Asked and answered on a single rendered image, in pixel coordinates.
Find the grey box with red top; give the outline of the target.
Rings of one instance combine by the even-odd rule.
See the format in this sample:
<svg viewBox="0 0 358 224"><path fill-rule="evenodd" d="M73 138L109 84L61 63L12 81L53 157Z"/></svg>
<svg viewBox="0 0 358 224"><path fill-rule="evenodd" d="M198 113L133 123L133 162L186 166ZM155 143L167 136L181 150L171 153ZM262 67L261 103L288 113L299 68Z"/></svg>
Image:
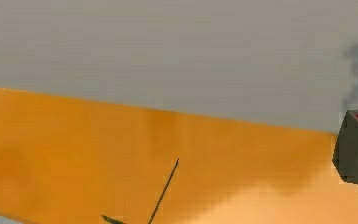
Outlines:
<svg viewBox="0 0 358 224"><path fill-rule="evenodd" d="M358 184L358 110L346 112L332 162L344 182Z"/></svg>

